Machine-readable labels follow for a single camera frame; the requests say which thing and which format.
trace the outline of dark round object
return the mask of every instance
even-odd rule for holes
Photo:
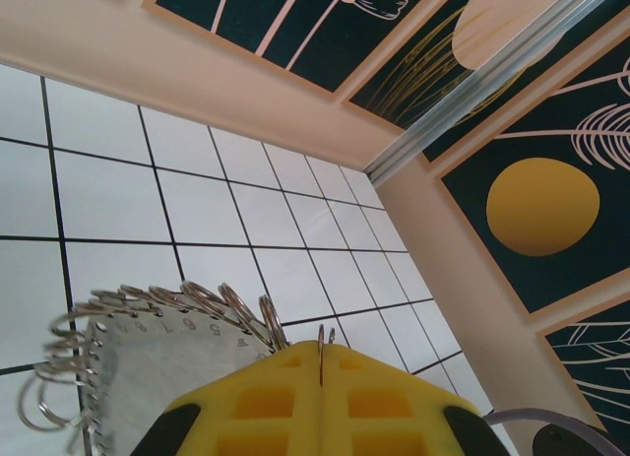
[[[599,428],[593,426],[591,428],[630,456],[630,441],[622,441]],[[532,451],[534,456],[601,456],[580,436],[555,424],[548,424],[538,431],[534,437]]]

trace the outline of beige wall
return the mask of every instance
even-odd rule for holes
[[[542,407],[595,424],[535,332],[630,291],[630,280],[530,322],[421,161],[378,192],[495,409]],[[541,424],[507,427],[521,455],[531,455]]]

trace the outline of wall tile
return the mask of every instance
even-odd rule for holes
[[[255,252],[282,322],[333,314],[306,251],[256,249]]]
[[[413,314],[411,305],[387,308],[381,313],[410,372],[438,360],[420,322]]]
[[[379,306],[408,302],[382,252],[352,252]]]
[[[344,251],[311,251],[315,267],[337,313],[374,308],[352,255]]]
[[[226,182],[163,170],[158,176],[175,241],[247,244]]]
[[[157,166],[223,177],[208,126],[148,108],[142,113]]]
[[[55,153],[67,237],[170,241],[148,167]]]
[[[0,368],[41,361],[48,323],[67,311],[59,244],[0,241],[0,284]]]
[[[0,185],[0,234],[59,235],[47,149],[0,141]]]
[[[374,210],[373,208],[364,208],[363,213],[365,213],[367,221],[372,226],[374,234],[376,234],[378,242],[383,249],[390,251],[407,250],[387,212]]]
[[[413,308],[433,344],[437,356],[445,358],[460,350],[460,345],[435,301],[415,303]]]
[[[265,149],[283,190],[322,196],[322,191],[304,155],[269,144],[265,145]]]
[[[304,246],[281,192],[232,185],[249,239],[255,246]]]
[[[0,137],[48,144],[41,79],[0,65]]]
[[[352,193],[359,205],[365,205],[368,207],[383,208],[381,200],[378,198],[376,190],[363,172],[358,170],[351,170],[347,167],[342,167],[342,172],[346,177],[347,183],[350,184]]]
[[[151,162],[135,104],[49,79],[46,90],[55,147]]]
[[[431,292],[415,267],[411,256],[399,252],[388,252],[386,255],[409,300],[432,298]]]
[[[260,141],[213,128],[220,159],[230,180],[279,188]]]
[[[381,249],[359,207],[339,202],[329,204],[350,249]]]
[[[356,203],[356,199],[338,165],[315,158],[308,158],[308,163],[315,172],[315,177],[326,198]]]
[[[326,200],[290,193],[286,200],[308,247],[347,248]]]
[[[405,365],[378,311],[342,316],[339,321],[344,327],[351,348],[405,370]]]

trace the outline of metal ring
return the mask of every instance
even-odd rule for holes
[[[206,310],[206,313],[223,320],[225,310],[221,307],[226,306],[226,303],[220,296],[191,281],[182,282],[179,289],[182,293],[197,303],[197,305]]]
[[[227,305],[234,311],[238,319],[240,320],[238,326],[242,326],[245,330],[249,331],[252,335],[262,341],[265,345],[271,346],[273,343],[269,336],[264,336],[257,328],[256,324],[265,328],[265,323],[260,321],[252,310],[243,302],[240,296],[230,287],[228,284],[221,284],[219,286],[219,293],[225,299]]]
[[[97,358],[94,348],[102,346],[92,326],[95,322],[90,321],[87,330],[61,329],[62,325],[80,318],[114,317],[118,314],[138,316],[140,312],[163,316],[158,305],[166,305],[180,311],[203,313],[235,326],[241,331],[251,332],[271,352],[289,346],[274,304],[268,296],[262,296],[259,299],[264,318],[262,322],[227,284],[221,284],[219,287],[222,296],[188,281],[184,282],[180,288],[182,294],[159,287],[149,287],[148,291],[130,286],[120,286],[117,292],[97,290],[93,291],[94,297],[88,302],[77,303],[71,311],[52,320],[49,331],[58,339],[44,344],[46,361],[33,367],[32,376],[20,389],[18,395],[20,420],[26,426],[39,431],[56,431],[64,426],[74,425],[79,434],[84,428],[89,429],[99,425],[94,418],[94,406],[97,405],[104,390],[99,391],[91,380],[91,376],[95,374],[93,361]],[[182,301],[184,296],[197,306]],[[229,310],[238,321],[226,314]],[[263,331],[265,328],[269,332],[269,337],[265,336],[266,333]],[[36,380],[39,380],[37,390],[39,411],[55,426],[46,427],[35,424],[26,416],[25,400]],[[50,382],[82,387],[84,395],[91,399],[90,404],[85,405],[84,409],[70,420],[59,417],[46,403],[45,391]]]
[[[24,410],[24,402],[27,398],[27,394],[29,390],[31,390],[32,385],[35,383],[37,377],[33,374],[29,379],[22,385],[20,388],[20,392],[18,393],[18,418],[20,421],[25,424],[30,429],[35,429],[37,431],[60,431],[64,428],[64,426],[39,426],[38,424],[33,423],[29,417],[27,417],[27,413]]]
[[[283,350],[288,346],[288,342],[284,335],[283,325],[280,322],[274,303],[267,295],[261,296],[258,302],[260,304],[260,310],[263,313],[265,325],[267,325],[269,329],[269,335],[275,351]]]
[[[57,414],[52,412],[46,404],[45,391],[47,385],[47,382],[41,382],[41,384],[39,384],[39,389],[37,389],[37,407],[49,422],[65,428],[68,426],[79,425],[92,415],[93,410],[88,407],[84,407],[73,419],[68,420],[59,417]]]
[[[324,325],[319,325],[317,333],[317,355],[319,359],[319,385],[324,385]]]

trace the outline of white tile wall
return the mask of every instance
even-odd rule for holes
[[[305,193],[321,197],[322,191],[302,154],[293,153],[276,146],[265,146],[272,161],[278,180],[287,192]]]
[[[356,199],[338,165],[313,158],[308,158],[308,163],[313,169],[326,198],[356,203]]]
[[[229,180],[278,188],[278,181],[260,141],[213,129],[217,149]]]
[[[286,200],[308,247],[347,248],[326,200],[290,193]]]
[[[382,252],[353,252],[367,286],[379,306],[408,303],[396,275]]]
[[[148,108],[142,115],[157,166],[224,177],[208,126]]]
[[[340,202],[328,203],[350,249],[381,249],[360,207]]]
[[[0,65],[0,94],[0,137],[47,145],[41,79]]]
[[[149,162],[136,105],[53,80],[46,80],[46,90],[56,148]]]
[[[364,174],[45,87],[47,101],[41,78],[0,66],[0,454],[62,454],[65,437],[16,423],[13,399],[66,298],[121,283],[228,282],[254,309],[268,292],[290,340],[334,326],[338,343],[490,409]],[[76,395],[50,391],[68,413]]]
[[[176,242],[247,244],[225,182],[167,171],[158,176]]]
[[[49,154],[44,149],[0,144],[0,230],[14,236],[57,235]]]

